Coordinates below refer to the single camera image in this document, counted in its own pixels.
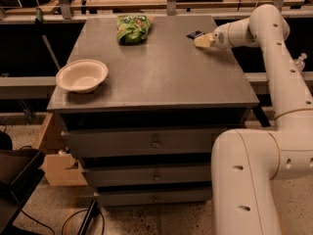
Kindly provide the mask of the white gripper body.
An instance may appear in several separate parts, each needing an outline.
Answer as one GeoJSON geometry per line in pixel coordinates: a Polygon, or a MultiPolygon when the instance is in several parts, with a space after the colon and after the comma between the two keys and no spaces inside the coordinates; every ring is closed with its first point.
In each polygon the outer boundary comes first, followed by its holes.
{"type": "Polygon", "coordinates": [[[218,27],[213,31],[213,46],[217,48],[228,48],[227,30],[224,27],[218,27]]]}

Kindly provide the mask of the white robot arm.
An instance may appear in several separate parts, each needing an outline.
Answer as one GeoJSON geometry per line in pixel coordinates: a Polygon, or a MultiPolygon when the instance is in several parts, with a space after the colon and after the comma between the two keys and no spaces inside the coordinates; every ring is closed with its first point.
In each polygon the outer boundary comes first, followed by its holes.
{"type": "Polygon", "coordinates": [[[273,130],[232,129],[215,140],[211,181],[216,235],[283,235],[270,181],[313,172],[313,96],[285,44],[290,27],[265,4],[194,40],[198,48],[261,49],[273,130]]]}

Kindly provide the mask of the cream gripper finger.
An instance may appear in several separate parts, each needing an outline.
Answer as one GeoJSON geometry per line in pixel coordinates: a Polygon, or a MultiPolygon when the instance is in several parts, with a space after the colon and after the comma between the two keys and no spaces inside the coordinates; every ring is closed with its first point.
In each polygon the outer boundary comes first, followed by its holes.
{"type": "Polygon", "coordinates": [[[214,40],[213,39],[209,39],[209,38],[196,38],[194,40],[195,46],[198,48],[210,48],[213,43],[214,40]]]}
{"type": "Polygon", "coordinates": [[[206,34],[203,34],[199,37],[200,40],[204,40],[204,41],[214,41],[214,37],[213,37],[213,34],[212,33],[206,33],[206,34]]]}

